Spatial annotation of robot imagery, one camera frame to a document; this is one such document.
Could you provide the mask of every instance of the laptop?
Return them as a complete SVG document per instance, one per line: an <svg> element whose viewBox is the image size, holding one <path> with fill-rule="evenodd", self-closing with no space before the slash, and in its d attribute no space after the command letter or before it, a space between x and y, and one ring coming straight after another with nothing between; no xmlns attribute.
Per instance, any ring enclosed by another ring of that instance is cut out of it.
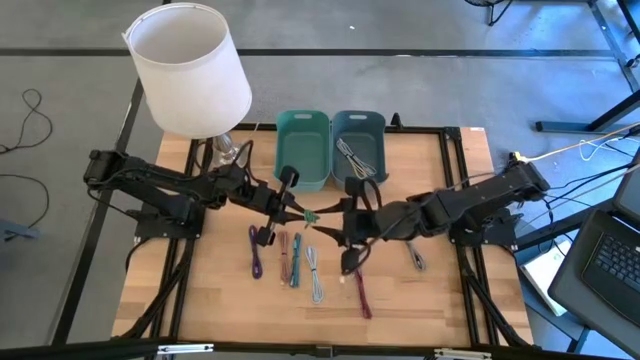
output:
<svg viewBox="0 0 640 360"><path fill-rule="evenodd" d="M640 162L640 151L634 163ZM597 210L582 236L598 236L582 281L627 320L640 327L640 171L625 175L613 199L614 215Z"/></svg>

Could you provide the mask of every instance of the laptop keyboard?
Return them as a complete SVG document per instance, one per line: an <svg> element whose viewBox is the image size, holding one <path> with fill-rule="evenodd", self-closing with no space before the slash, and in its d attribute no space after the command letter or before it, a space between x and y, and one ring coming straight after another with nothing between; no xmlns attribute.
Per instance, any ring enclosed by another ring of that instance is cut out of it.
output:
<svg viewBox="0 0 640 360"><path fill-rule="evenodd" d="M640 248L633 248L605 234L595 264L640 292Z"/></svg>

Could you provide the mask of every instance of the keyboard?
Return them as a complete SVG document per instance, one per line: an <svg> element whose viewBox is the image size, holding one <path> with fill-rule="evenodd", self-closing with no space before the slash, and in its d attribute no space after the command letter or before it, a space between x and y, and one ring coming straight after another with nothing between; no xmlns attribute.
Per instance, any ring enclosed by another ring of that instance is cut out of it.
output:
<svg viewBox="0 0 640 360"><path fill-rule="evenodd" d="M640 244L602 233L582 279L616 311L640 326Z"/></svg>

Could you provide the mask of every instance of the lamp base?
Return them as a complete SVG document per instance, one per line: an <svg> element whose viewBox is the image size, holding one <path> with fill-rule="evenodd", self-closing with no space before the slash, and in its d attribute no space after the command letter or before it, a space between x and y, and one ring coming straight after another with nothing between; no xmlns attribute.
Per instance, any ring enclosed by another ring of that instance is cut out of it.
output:
<svg viewBox="0 0 640 360"><path fill-rule="evenodd" d="M214 167L220 167L222 165L229 165L233 162L233 159L238 155L240 146L233 143L231 135L225 133L213 138L213 161ZM238 166L245 166L247 163L247 152L244 151L236 164Z"/></svg>

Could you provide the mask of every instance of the blue cable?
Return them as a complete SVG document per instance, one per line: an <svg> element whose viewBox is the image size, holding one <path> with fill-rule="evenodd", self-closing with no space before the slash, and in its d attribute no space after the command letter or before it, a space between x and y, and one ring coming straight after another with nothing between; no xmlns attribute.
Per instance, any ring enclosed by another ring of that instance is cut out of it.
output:
<svg viewBox="0 0 640 360"><path fill-rule="evenodd" d="M256 244L256 234L258 229L255 226L249 226L249 241L251 242L251 253L253 258L251 260L251 275L258 280L262 277L262 263L260 257L258 257L258 244Z"/></svg>
<svg viewBox="0 0 640 360"><path fill-rule="evenodd" d="M291 260L291 280L289 286L297 288L300 286L300 243L302 242L302 235L296 233L293 240L293 258Z"/></svg>

